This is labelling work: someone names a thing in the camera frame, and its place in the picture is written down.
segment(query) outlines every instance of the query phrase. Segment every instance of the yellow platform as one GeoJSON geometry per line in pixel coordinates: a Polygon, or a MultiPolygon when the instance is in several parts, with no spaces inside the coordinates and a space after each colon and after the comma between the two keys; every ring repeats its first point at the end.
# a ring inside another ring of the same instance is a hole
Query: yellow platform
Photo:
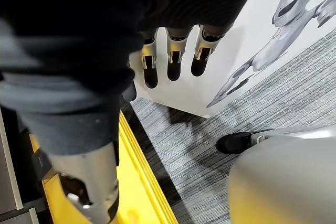
{"type": "MultiPolygon", "coordinates": [[[[30,137],[34,151],[37,142],[30,137]]],[[[117,168],[120,201],[113,224],[178,223],[162,190],[145,159],[124,115],[119,119],[119,156],[117,168]]],[[[54,224],[89,224],[65,198],[58,175],[43,180],[54,224]]]]}

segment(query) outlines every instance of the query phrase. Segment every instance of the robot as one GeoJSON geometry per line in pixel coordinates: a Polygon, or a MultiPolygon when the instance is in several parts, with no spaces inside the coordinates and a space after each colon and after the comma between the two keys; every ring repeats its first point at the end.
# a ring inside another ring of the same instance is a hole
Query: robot
{"type": "Polygon", "coordinates": [[[315,8],[307,10],[306,5],[309,1],[310,0],[280,0],[278,8],[272,18],[272,24],[278,27],[276,33],[259,52],[231,74],[207,108],[219,103],[229,94],[244,86],[251,76],[230,90],[247,69],[252,67],[253,72],[261,72],[281,58],[291,44],[299,37],[309,21],[317,18],[319,28],[336,14],[336,0],[324,0],[315,8]]]}

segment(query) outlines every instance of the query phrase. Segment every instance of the yellow edge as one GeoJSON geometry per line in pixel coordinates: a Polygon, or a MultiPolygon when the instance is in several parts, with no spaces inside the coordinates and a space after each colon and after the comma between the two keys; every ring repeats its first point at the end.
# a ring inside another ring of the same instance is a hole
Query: yellow edge
{"type": "Polygon", "coordinates": [[[122,112],[120,112],[119,118],[119,136],[132,159],[134,167],[139,172],[142,185],[151,199],[152,206],[160,222],[178,223],[122,112]]]}

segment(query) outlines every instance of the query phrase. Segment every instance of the floor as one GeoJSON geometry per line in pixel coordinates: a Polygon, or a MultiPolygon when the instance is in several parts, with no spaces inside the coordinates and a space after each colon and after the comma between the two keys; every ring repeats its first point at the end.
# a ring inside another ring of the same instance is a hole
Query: floor
{"type": "Polygon", "coordinates": [[[336,124],[336,29],[216,116],[203,119],[144,99],[123,102],[179,223],[230,223],[227,176],[236,155],[215,148],[223,135],[265,128],[336,124]]]}

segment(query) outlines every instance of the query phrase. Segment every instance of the metal bracket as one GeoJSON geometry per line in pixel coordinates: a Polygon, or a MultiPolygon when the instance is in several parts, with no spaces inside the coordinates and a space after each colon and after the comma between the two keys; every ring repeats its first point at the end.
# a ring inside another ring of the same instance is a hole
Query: metal bracket
{"type": "Polygon", "coordinates": [[[201,25],[200,29],[199,29],[199,33],[198,33],[198,38],[197,38],[197,43],[196,43],[196,49],[195,49],[195,58],[196,60],[200,60],[201,59],[201,54],[204,48],[208,48],[209,53],[207,55],[207,57],[205,58],[205,60],[209,59],[210,54],[212,54],[218,43],[220,42],[221,38],[220,37],[217,41],[207,41],[204,37],[204,26],[201,25]]]}
{"type": "Polygon", "coordinates": [[[173,63],[173,52],[179,52],[179,57],[178,57],[179,59],[177,63],[181,63],[188,37],[185,37],[184,39],[181,39],[181,40],[174,40],[171,38],[167,29],[166,29],[166,32],[167,32],[168,61],[169,63],[173,63]]]}
{"type": "Polygon", "coordinates": [[[141,50],[141,63],[144,69],[147,69],[146,57],[152,57],[152,68],[156,68],[156,34],[154,41],[149,44],[144,44],[141,50]]]}

